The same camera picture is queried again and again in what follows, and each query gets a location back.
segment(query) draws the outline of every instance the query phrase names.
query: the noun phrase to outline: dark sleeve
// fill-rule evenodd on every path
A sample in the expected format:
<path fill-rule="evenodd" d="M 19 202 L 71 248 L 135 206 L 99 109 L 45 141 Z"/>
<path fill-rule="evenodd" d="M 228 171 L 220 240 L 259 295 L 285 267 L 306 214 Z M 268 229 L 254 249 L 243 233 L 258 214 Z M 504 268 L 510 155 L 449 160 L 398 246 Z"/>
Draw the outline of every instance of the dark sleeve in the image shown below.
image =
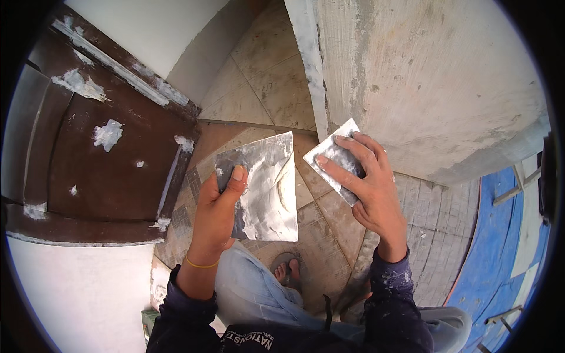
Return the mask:
<path fill-rule="evenodd" d="M 382 260 L 375 249 L 372 296 L 365 301 L 365 345 L 379 352 L 433 352 L 433 339 L 414 304 L 410 250 L 397 263 Z"/>
<path fill-rule="evenodd" d="M 210 327 L 218 310 L 216 293 L 206 301 L 187 297 L 176 285 L 179 269 L 177 265 L 171 272 L 167 296 L 159 307 L 161 316 L 155 319 L 146 352 L 216 352 L 220 338 Z"/>

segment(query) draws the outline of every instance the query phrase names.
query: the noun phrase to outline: wooden door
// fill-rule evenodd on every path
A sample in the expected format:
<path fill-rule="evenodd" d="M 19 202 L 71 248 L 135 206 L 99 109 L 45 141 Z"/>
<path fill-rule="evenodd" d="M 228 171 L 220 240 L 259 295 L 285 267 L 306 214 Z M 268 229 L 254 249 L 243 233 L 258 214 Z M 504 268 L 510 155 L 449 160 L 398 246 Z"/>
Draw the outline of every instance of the wooden door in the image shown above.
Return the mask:
<path fill-rule="evenodd" d="M 195 115 L 150 99 L 107 63 L 54 27 L 36 43 L 6 130 L 10 235 L 85 245 L 164 237 L 199 137 Z"/>

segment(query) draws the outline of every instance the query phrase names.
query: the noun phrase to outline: navy sweatshirt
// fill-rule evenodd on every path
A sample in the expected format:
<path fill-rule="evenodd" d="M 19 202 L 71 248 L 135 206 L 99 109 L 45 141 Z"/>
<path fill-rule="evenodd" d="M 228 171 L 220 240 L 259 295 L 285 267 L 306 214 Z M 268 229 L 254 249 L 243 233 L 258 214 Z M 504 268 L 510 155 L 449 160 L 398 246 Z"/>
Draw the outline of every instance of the navy sweatshirt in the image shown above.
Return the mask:
<path fill-rule="evenodd" d="M 377 250 L 371 264 L 372 296 L 365 302 L 363 346 L 330 332 L 279 324 L 230 325 L 220 338 L 209 324 L 218 306 L 188 298 L 176 285 L 180 265 L 171 272 L 147 352 L 433 352 L 432 336 L 412 298 L 408 254 L 391 264 Z"/>

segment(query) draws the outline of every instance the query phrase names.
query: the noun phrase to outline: flip-flop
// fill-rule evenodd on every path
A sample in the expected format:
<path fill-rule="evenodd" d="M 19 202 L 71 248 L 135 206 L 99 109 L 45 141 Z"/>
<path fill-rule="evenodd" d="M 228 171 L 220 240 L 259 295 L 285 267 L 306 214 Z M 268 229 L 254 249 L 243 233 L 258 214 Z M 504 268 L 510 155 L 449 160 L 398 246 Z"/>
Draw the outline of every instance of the flip-flop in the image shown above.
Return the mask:
<path fill-rule="evenodd" d="M 298 261 L 298 259 L 296 258 L 296 256 L 294 256 L 294 254 L 290 252 L 284 252 L 273 260 L 273 262 L 271 263 L 270 270 L 272 274 L 275 274 L 275 270 L 277 269 L 277 267 L 279 267 L 281 263 L 285 263 L 286 276 L 285 278 L 283 278 L 281 284 L 283 286 L 290 286 L 292 288 L 295 288 L 300 294 L 302 294 L 302 281 L 296 280 L 292 278 L 292 276 L 290 275 L 292 273 L 292 270 L 290 269 L 289 263 L 292 259 L 296 259 L 296 261 Z"/>

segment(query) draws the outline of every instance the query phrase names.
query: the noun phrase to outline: blue jeans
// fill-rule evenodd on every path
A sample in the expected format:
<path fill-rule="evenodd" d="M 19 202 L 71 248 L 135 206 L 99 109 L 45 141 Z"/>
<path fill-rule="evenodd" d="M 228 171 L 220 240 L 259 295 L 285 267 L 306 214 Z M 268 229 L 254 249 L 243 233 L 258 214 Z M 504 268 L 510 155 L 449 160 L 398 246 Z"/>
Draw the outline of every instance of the blue jeans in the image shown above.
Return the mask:
<path fill-rule="evenodd" d="M 325 320 L 306 312 L 300 293 L 283 287 L 271 271 L 239 241 L 224 251 L 218 264 L 215 290 L 218 317 L 225 326 L 266 323 L 322 330 Z M 432 334 L 435 352 L 458 352 L 471 332 L 471 318 L 455 307 L 420 309 Z M 343 339 L 363 342 L 365 327 L 332 322 L 330 332 Z"/>

